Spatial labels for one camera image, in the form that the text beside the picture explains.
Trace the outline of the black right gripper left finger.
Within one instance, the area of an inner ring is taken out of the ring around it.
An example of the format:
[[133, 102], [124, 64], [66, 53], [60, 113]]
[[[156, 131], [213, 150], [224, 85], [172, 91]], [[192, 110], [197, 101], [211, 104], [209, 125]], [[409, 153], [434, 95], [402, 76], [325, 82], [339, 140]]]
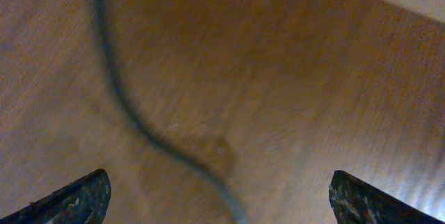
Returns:
[[101, 224], [110, 199], [111, 183], [100, 168], [3, 217], [1, 224]]

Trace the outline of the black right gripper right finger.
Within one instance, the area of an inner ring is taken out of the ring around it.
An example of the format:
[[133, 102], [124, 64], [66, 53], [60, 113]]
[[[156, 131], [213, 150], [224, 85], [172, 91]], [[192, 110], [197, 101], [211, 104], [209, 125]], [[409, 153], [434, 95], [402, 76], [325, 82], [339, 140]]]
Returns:
[[444, 224], [343, 171], [334, 171], [329, 201], [342, 224]]

